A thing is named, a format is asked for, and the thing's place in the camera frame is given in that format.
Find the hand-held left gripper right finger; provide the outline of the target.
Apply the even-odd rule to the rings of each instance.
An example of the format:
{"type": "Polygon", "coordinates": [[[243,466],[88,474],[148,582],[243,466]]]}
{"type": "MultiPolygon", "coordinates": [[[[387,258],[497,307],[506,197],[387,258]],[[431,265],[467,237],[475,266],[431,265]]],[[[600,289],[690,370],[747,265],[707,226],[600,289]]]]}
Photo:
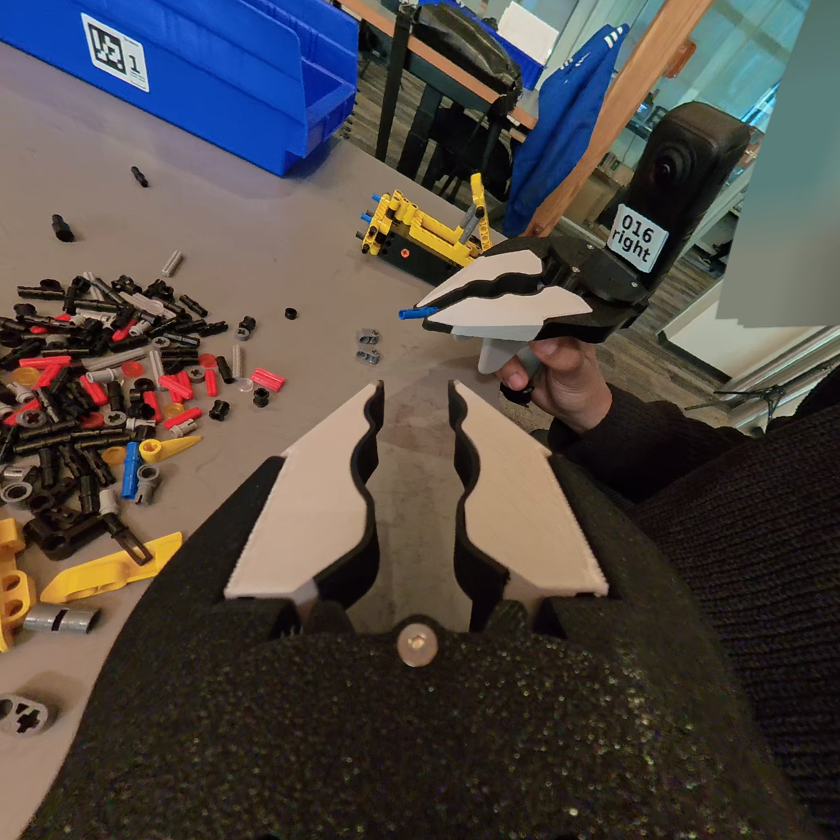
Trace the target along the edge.
{"type": "Polygon", "coordinates": [[[473,601],[608,595],[608,582],[554,473],[549,450],[460,381],[448,384],[456,579],[473,601]]]}

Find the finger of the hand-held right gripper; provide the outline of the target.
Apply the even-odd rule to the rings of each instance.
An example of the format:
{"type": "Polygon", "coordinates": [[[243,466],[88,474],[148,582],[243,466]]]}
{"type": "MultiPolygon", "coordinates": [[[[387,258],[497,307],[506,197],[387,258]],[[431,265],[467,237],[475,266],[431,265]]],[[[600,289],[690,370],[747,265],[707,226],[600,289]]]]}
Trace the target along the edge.
{"type": "Polygon", "coordinates": [[[545,287],[530,295],[509,292],[441,304],[423,321],[423,328],[467,338],[528,341],[546,321],[590,313],[592,307],[582,297],[561,287],[545,287]]]}
{"type": "Polygon", "coordinates": [[[542,273],[543,260],[529,249],[483,255],[428,292],[415,308],[444,306],[439,301],[447,294],[465,289],[470,282],[491,282],[506,274],[537,276],[542,273]]]}

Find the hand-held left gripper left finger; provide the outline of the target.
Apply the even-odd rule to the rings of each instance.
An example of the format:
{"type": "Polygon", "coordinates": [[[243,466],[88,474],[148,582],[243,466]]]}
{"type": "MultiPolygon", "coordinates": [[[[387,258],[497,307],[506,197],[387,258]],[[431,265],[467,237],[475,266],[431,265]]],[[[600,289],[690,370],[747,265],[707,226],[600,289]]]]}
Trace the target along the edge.
{"type": "Polygon", "coordinates": [[[366,482],[378,466],[384,383],[361,389],[280,456],[280,471],[238,557],[228,600],[289,600],[348,609],[375,582],[380,547],[366,482]]]}

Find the person's right hand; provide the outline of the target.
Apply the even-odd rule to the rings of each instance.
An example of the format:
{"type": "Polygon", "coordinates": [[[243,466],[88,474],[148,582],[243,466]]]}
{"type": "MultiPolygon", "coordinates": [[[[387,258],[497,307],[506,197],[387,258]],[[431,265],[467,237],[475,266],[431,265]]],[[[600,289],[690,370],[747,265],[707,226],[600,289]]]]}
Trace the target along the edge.
{"type": "Polygon", "coordinates": [[[516,392],[532,385],[532,401],[574,434],[592,431],[613,405],[613,392],[597,362],[595,347],[573,338],[552,338],[532,341],[529,349],[539,361],[533,374],[514,356],[496,377],[516,392]]]}

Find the yellow black brick assembly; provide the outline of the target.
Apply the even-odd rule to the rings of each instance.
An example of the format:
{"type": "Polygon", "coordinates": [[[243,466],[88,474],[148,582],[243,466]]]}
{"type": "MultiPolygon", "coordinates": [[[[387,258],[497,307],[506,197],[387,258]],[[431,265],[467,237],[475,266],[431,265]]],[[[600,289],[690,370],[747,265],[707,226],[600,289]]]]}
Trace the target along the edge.
{"type": "Polygon", "coordinates": [[[373,195],[376,208],[364,213],[357,232],[361,252],[437,287],[493,246],[480,173],[469,180],[472,203],[456,227],[448,227],[400,191],[373,195]]]}

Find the blue jacket with white stripes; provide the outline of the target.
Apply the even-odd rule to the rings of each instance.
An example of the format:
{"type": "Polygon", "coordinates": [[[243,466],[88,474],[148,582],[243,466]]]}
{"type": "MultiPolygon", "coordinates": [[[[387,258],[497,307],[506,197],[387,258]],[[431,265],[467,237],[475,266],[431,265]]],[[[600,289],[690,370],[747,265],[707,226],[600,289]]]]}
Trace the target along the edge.
{"type": "Polygon", "coordinates": [[[538,121],[512,156],[501,229],[507,238],[524,234],[587,149],[629,30],[629,24],[602,26],[542,84],[538,121]]]}

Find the wooden table with black legs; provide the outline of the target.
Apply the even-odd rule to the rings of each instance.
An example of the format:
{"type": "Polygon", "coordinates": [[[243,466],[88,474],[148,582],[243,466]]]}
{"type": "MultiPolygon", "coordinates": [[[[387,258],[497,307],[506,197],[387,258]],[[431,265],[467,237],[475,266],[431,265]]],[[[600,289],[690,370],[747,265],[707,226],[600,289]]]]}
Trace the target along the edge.
{"type": "Polygon", "coordinates": [[[497,98],[497,93],[465,69],[440,55],[432,47],[411,35],[405,16],[396,11],[396,4],[382,2],[331,2],[380,36],[389,49],[386,79],[381,104],[381,117],[376,136],[375,158],[385,162],[396,115],[397,103],[404,77],[411,77],[409,88],[416,90],[416,107],[406,130],[396,169],[412,179],[417,177],[430,141],[434,115],[444,100],[450,100],[457,110],[484,112],[497,98]]]}

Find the black bag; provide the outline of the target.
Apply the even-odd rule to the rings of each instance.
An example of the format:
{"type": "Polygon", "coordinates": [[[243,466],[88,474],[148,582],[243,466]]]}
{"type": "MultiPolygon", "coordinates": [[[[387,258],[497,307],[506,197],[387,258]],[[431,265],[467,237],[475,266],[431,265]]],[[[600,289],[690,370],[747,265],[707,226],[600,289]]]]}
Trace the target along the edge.
{"type": "Polygon", "coordinates": [[[418,3],[410,16],[415,37],[486,84],[512,112],[522,93],[522,72],[491,30],[451,2],[418,3]]]}

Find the person's dark clothed body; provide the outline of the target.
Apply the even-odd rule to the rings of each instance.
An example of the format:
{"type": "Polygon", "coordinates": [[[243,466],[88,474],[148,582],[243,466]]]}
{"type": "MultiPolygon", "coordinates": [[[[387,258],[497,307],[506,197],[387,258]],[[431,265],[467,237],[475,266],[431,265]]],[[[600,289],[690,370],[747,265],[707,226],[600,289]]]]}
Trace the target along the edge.
{"type": "Polygon", "coordinates": [[[773,756],[838,838],[838,371],[633,508],[726,650],[773,756]]]}

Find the pile of black red pins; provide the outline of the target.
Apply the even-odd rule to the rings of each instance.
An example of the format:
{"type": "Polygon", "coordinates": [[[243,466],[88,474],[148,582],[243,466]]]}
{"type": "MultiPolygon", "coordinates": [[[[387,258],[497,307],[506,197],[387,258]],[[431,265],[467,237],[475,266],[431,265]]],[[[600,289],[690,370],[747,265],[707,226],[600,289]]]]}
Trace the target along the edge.
{"type": "Polygon", "coordinates": [[[160,465],[222,423],[236,393],[266,407],[285,379],[246,362],[258,323],[240,319],[226,355],[206,340],[229,330],[176,291],[174,268],[142,286],[91,272],[18,286],[2,316],[2,508],[46,540],[149,506],[160,465]]]}

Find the blue plastic storage bin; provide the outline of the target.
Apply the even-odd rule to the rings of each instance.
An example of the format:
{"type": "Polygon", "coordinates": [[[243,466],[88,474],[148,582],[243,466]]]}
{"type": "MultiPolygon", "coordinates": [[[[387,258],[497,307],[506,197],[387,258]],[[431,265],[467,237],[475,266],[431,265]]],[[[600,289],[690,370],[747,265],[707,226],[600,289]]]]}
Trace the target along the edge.
{"type": "Polygon", "coordinates": [[[359,24],[329,2],[2,2],[1,36],[278,176],[354,106],[359,24]]]}

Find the wooden post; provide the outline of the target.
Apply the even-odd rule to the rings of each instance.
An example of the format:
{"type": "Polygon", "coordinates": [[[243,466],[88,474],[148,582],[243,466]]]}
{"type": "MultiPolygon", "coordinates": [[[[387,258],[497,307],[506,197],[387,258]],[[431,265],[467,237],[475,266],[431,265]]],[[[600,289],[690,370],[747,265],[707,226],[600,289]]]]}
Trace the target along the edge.
{"type": "Polygon", "coordinates": [[[663,3],[606,92],[587,149],[571,173],[536,210],[526,236],[545,237],[552,233],[710,5],[711,1],[663,3]]]}

